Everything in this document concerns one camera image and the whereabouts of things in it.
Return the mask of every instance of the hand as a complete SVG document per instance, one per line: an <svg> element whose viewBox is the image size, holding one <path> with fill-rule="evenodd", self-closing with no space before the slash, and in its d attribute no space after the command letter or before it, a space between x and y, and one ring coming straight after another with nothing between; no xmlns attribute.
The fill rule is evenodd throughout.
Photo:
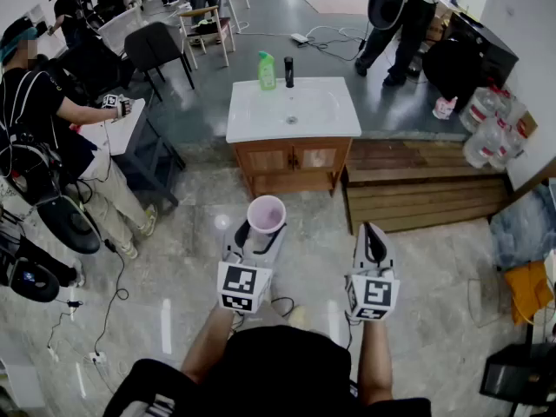
<svg viewBox="0 0 556 417"><path fill-rule="evenodd" d="M118 115L121 115L119 117L125 117L129 114L131 114L131 106L132 106L132 101L130 99L128 99L127 97L123 97L120 96L120 108L118 109Z"/></svg>

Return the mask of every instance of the soap bottle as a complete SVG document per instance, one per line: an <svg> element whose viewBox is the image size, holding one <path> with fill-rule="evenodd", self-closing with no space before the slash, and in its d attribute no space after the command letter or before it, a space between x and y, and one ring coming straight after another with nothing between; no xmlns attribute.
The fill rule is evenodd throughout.
<svg viewBox="0 0 556 417"><path fill-rule="evenodd" d="M264 51L259 51L259 84L263 91L276 88L275 59Z"/></svg>

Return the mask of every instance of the plastic bottle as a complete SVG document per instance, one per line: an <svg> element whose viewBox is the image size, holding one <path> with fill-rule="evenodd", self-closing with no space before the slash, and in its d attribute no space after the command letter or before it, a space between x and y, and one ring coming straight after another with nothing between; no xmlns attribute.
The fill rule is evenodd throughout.
<svg viewBox="0 0 556 417"><path fill-rule="evenodd" d="M485 119L496 114L500 104L494 87L477 88L467 106L461 111L461 124L467 131L474 133Z"/></svg>
<svg viewBox="0 0 556 417"><path fill-rule="evenodd" d="M512 112L512 93L510 93L507 89L499 89L496 94L498 94L498 98L500 99L500 104L497 108L497 116L504 119L504 122L507 123L507 118Z"/></svg>
<svg viewBox="0 0 556 417"><path fill-rule="evenodd" d="M483 167L494 156L502 142L506 123L497 117L488 117L463 146L463 156L476 169Z"/></svg>
<svg viewBox="0 0 556 417"><path fill-rule="evenodd" d="M488 161L495 169L503 170L508 161L520 153L526 140L527 134L523 121L519 120L515 126L507 125L498 150Z"/></svg>
<svg viewBox="0 0 556 417"><path fill-rule="evenodd" d="M259 84L263 91L276 88L275 59L265 51L259 51L261 61L259 62Z"/></svg>

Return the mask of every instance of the sink basin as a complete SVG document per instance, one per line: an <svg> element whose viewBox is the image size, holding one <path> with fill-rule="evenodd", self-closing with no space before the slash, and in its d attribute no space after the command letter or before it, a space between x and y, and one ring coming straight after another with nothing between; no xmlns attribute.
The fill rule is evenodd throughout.
<svg viewBox="0 0 556 417"><path fill-rule="evenodd" d="M286 88L262 91L258 81L234 83L228 142L289 137L360 136L361 127L343 77L301 77Z"/></svg>

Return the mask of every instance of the faucet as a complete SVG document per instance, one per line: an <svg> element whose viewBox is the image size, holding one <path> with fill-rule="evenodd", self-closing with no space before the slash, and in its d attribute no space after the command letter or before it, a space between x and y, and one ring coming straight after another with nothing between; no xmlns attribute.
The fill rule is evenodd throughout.
<svg viewBox="0 0 556 417"><path fill-rule="evenodd" d="M286 88L294 87L294 58L284 57L284 65L286 66Z"/></svg>

